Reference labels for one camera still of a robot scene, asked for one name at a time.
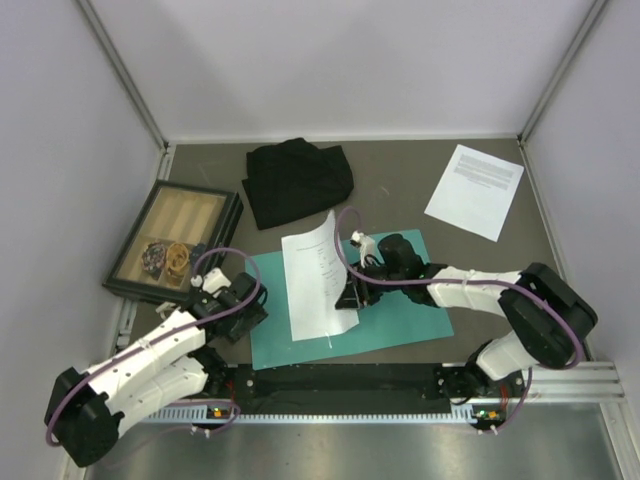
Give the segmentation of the teal file folder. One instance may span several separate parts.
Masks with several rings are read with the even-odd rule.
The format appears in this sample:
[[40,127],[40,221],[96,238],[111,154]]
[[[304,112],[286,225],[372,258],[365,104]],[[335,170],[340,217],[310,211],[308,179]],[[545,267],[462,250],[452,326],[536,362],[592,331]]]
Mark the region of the teal file folder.
[[304,341],[291,338],[283,255],[280,251],[254,260],[267,288],[266,320],[250,333],[252,366],[256,370],[334,359],[431,341],[454,335],[448,312],[411,302],[404,293],[385,293],[358,312],[359,324],[344,334]]

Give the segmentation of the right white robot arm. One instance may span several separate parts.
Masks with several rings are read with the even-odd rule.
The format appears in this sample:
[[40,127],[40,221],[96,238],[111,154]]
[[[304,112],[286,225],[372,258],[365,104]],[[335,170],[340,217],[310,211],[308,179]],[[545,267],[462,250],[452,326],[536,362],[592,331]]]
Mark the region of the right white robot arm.
[[572,368],[582,360],[583,342],[598,322],[594,309],[543,263],[486,273],[426,262],[400,234],[375,241],[356,231],[350,244],[359,259],[347,267],[338,310],[362,310],[400,291],[418,305],[467,309],[508,322],[508,334],[482,344],[463,369],[441,379],[448,397],[490,395],[509,375],[536,365]]

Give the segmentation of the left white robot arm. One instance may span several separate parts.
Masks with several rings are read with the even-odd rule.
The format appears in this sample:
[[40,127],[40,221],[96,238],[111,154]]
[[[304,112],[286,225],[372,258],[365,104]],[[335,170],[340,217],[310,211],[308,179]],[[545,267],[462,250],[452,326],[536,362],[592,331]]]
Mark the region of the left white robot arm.
[[212,346],[234,343],[268,316],[268,290],[252,275],[215,269],[161,324],[106,361],[60,373],[45,411],[46,440],[79,467],[102,460],[140,421],[187,398],[215,398],[218,418],[238,414],[227,363]]

